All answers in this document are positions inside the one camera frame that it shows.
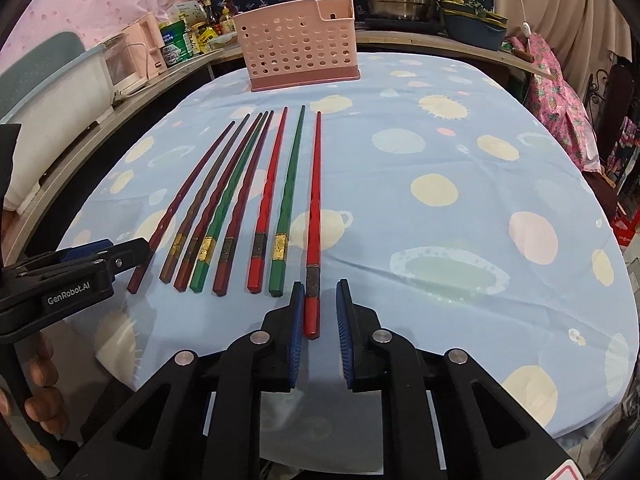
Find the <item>white plastic container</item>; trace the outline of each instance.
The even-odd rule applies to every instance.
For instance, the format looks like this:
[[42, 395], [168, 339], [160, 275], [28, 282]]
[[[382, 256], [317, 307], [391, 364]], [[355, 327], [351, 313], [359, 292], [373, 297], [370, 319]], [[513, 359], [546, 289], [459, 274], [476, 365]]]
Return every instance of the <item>white plastic container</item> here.
[[39, 189], [38, 181], [73, 140], [113, 110], [113, 83], [98, 45], [47, 77], [0, 124], [22, 128], [4, 208], [21, 214]]

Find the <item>white cable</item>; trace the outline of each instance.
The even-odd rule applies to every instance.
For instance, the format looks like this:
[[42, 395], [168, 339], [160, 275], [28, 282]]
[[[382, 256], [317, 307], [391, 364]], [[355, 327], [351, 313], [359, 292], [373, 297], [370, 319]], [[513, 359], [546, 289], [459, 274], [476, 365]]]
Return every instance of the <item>white cable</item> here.
[[145, 47], [146, 80], [149, 81], [149, 49], [145, 43], [127, 43], [127, 46], [135, 46], [135, 45]]
[[524, 10], [524, 0], [520, 0], [520, 5], [522, 6], [522, 17], [524, 21], [522, 22], [522, 30], [524, 31], [524, 37], [529, 39], [531, 37], [531, 27], [529, 23], [527, 23], [527, 13]]

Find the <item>table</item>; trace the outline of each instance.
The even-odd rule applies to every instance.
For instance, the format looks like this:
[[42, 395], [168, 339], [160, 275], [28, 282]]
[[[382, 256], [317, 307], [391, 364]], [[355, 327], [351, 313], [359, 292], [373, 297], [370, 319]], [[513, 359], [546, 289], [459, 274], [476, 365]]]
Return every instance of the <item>table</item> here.
[[[625, 264], [589, 186], [544, 127], [495, 81], [456, 60], [360, 54], [359, 81], [248, 91], [245, 70], [203, 86], [113, 168], [62, 240], [148, 237], [230, 118], [276, 110], [258, 163], [229, 293], [178, 293], [157, 276], [188, 193], [139, 293], [73, 316], [97, 357], [133, 387], [175, 352], [220, 351], [256, 330], [304, 279], [314, 129], [323, 112], [321, 337], [303, 348], [296, 390], [262, 403], [261, 455], [300, 468], [382, 467], [379, 397], [344, 387], [335, 284], [417, 348], [466, 349], [553, 436], [620, 402], [638, 352]], [[271, 237], [300, 105], [303, 129], [282, 298], [244, 288], [275, 127], [289, 107]]]
[[[409, 52], [437, 54], [446, 57], [459, 57], [480, 61], [483, 67], [502, 69], [519, 69], [527, 73], [537, 74], [543, 77], [549, 75], [531, 63], [527, 63], [511, 54], [504, 52], [492, 52], [482, 48], [459, 43], [441, 36], [428, 36], [425, 34], [413, 34], [409, 32], [389, 32], [375, 30], [357, 30], [356, 40], [358, 44], [366, 47], [396, 48]], [[7, 264], [16, 262], [28, 241], [37, 229], [40, 221], [49, 209], [50, 204], [58, 197], [60, 191], [78, 169], [86, 163], [100, 146], [113, 135], [126, 121], [132, 118], [144, 107], [149, 106], [164, 92], [187, 78], [197, 70], [207, 67], [211, 78], [214, 78], [212, 65], [224, 64], [229, 61], [242, 58], [242, 50], [238, 45], [228, 46], [222, 52], [199, 56], [188, 62], [172, 67], [167, 72], [154, 78], [145, 89], [128, 99], [124, 104], [116, 108], [99, 126], [92, 128], [82, 139], [73, 145], [62, 158], [54, 165], [52, 170], [43, 180], [40, 190], [29, 204], [26, 211], [10, 228], [2, 241], [2, 254]]]

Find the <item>blue gripper pad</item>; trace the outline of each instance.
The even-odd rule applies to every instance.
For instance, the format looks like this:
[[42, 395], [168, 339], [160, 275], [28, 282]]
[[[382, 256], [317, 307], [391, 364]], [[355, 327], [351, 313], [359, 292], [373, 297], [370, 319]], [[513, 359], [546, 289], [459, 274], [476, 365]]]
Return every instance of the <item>blue gripper pad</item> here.
[[347, 383], [347, 388], [351, 389], [354, 379], [353, 369], [353, 340], [351, 339], [351, 327], [347, 316], [347, 306], [344, 292], [340, 282], [335, 288], [335, 309], [338, 315], [338, 335], [340, 336], [340, 356], [342, 357], [342, 373]]
[[113, 247], [112, 241], [106, 239], [98, 240], [97, 242], [91, 242], [90, 244], [80, 245], [78, 247], [71, 247], [66, 250], [66, 253], [62, 257], [60, 262], [63, 263], [70, 262], [71, 260], [78, 260], [79, 258], [90, 256], [91, 254], [109, 249], [111, 247]]
[[302, 353], [302, 322], [305, 311], [305, 287], [300, 283], [291, 294], [290, 303], [295, 306], [296, 314], [291, 330], [291, 343], [289, 345], [289, 387], [295, 388], [300, 368], [300, 354]]

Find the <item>condiment bottle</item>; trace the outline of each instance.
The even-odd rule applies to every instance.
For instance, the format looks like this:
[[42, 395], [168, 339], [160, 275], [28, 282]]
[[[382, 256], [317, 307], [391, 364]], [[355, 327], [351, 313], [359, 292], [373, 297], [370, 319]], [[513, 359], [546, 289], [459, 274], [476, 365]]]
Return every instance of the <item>condiment bottle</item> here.
[[209, 41], [217, 36], [216, 31], [207, 23], [197, 23], [192, 27], [198, 37], [198, 46], [203, 54], [211, 52]]
[[220, 26], [225, 34], [233, 32], [236, 30], [236, 25], [234, 23], [234, 19], [231, 17], [231, 13], [229, 9], [223, 7], [222, 16], [220, 16]]
[[204, 12], [207, 15], [207, 25], [216, 24], [216, 19], [213, 15], [213, 9], [211, 8], [211, 0], [204, 0]]

